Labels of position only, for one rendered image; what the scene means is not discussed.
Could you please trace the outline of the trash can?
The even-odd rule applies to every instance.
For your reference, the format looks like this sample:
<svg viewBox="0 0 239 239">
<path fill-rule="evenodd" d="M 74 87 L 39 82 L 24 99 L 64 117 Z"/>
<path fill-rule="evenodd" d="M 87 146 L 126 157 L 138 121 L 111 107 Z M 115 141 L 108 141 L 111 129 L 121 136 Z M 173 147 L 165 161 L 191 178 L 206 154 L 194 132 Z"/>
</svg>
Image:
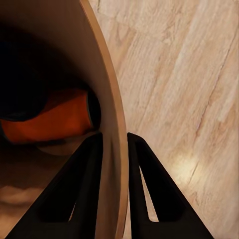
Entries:
<svg viewBox="0 0 239 239">
<path fill-rule="evenodd" d="M 12 144 L 0 135 L 0 239 L 5 239 L 81 143 L 103 134 L 95 239 L 123 239 L 129 158 L 122 98 L 102 30 L 88 0 L 0 0 L 0 36 L 45 80 L 95 100 L 86 135 Z"/>
</svg>

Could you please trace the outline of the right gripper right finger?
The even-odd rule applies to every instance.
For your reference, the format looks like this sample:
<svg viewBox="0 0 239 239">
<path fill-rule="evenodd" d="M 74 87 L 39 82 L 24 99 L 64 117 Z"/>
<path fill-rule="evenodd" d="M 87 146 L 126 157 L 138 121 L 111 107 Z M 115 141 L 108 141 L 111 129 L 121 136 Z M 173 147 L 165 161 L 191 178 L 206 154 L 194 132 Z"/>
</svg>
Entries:
<svg viewBox="0 0 239 239">
<path fill-rule="evenodd" d="M 131 239 L 214 239 L 148 143 L 127 133 Z M 140 170 L 158 222 L 148 217 Z"/>
</svg>

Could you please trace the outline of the can of soda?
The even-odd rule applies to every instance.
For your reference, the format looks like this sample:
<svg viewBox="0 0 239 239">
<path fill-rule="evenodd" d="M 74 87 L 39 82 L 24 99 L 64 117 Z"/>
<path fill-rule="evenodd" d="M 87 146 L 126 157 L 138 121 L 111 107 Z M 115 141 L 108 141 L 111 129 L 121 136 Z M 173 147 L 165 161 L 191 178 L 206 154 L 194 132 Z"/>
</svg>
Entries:
<svg viewBox="0 0 239 239">
<path fill-rule="evenodd" d="M 95 100 L 78 87 L 48 91 L 43 110 L 25 121 L 0 119 L 0 135 L 12 144 L 29 144 L 86 135 L 97 127 Z"/>
<path fill-rule="evenodd" d="M 0 119 L 30 120 L 47 100 L 45 80 L 0 36 Z"/>
</svg>

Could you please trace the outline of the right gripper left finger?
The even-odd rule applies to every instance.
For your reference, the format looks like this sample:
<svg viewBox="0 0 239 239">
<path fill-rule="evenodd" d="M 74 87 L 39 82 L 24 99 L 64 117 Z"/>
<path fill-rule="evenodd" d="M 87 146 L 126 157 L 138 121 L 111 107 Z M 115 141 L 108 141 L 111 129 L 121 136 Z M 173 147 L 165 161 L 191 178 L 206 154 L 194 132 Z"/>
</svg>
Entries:
<svg viewBox="0 0 239 239">
<path fill-rule="evenodd" d="M 5 239 L 95 239 L 103 134 L 87 137 Z"/>
</svg>

